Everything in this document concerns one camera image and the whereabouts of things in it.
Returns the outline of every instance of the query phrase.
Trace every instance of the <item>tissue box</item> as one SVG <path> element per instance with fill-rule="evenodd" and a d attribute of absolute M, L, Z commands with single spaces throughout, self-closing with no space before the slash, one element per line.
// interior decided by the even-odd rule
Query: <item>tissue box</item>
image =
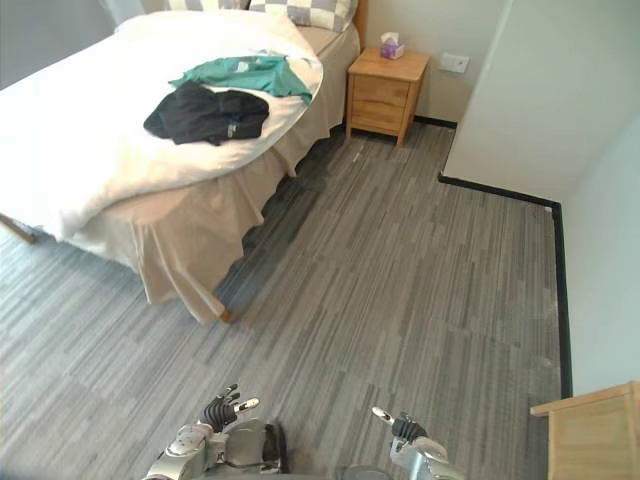
<path fill-rule="evenodd" d="M 404 55 L 404 45 L 389 45 L 384 44 L 380 47 L 380 56 L 384 58 L 390 58 L 391 60 L 395 60 Z"/>

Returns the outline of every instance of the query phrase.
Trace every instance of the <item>wooden cabinet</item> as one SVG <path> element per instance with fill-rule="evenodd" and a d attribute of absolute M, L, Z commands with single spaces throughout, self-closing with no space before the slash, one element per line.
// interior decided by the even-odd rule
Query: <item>wooden cabinet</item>
<path fill-rule="evenodd" d="M 349 68 L 347 137 L 358 128 L 397 136 L 402 146 L 428 63 L 422 53 L 389 60 L 377 48 L 365 50 Z"/>
<path fill-rule="evenodd" d="M 640 383 L 531 409 L 549 417 L 549 480 L 640 480 Z"/>

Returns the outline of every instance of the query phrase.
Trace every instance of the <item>drawer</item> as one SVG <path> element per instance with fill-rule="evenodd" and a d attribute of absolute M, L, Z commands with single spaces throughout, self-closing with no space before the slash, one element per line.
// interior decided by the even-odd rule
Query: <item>drawer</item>
<path fill-rule="evenodd" d="M 395 107 L 388 103 L 354 100 L 351 121 L 355 128 L 369 126 L 399 131 L 403 112 L 404 108 Z"/>
<path fill-rule="evenodd" d="M 354 78 L 354 100 L 372 100 L 404 108 L 408 93 L 409 82 L 362 75 Z"/>

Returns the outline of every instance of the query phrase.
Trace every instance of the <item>checkered pillow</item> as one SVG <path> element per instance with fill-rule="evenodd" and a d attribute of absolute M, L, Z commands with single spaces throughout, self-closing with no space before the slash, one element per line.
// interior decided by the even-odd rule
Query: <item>checkered pillow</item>
<path fill-rule="evenodd" d="M 249 0 L 165 0 L 166 10 L 246 10 Z"/>
<path fill-rule="evenodd" d="M 358 0 L 251 0 L 249 10 L 287 15 L 300 26 L 343 32 L 357 6 Z"/>

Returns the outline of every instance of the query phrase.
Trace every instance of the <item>baseboard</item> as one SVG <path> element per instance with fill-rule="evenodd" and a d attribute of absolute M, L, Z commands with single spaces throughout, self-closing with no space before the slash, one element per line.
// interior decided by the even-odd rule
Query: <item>baseboard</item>
<path fill-rule="evenodd" d="M 551 208 L 553 218 L 554 243 L 556 251 L 556 291 L 558 295 L 558 338 L 560 347 L 560 393 L 562 398 L 573 396 L 573 378 L 571 374 L 571 337 L 569 332 L 569 302 L 567 300 L 567 272 L 564 256 L 564 229 L 562 226 L 562 206 L 546 198 L 534 197 L 525 193 L 504 188 L 491 187 L 481 183 L 469 182 L 460 178 L 438 174 L 438 181 L 449 185 L 479 190 L 502 197 L 514 198 Z"/>
<path fill-rule="evenodd" d="M 415 115 L 413 117 L 413 120 L 418 123 L 427 123 L 429 125 L 437 125 L 438 127 L 453 128 L 454 130 L 458 128 L 458 122 L 440 120 L 439 118 L 422 117 L 420 115 Z"/>
<path fill-rule="evenodd" d="M 567 270 L 564 256 L 564 228 L 562 207 L 556 203 L 552 208 L 553 230 L 556 248 L 556 291 L 558 294 L 558 328 L 560 343 L 560 389 L 562 398 L 573 396 L 571 376 L 571 337 L 569 332 L 569 300 L 567 298 Z"/>

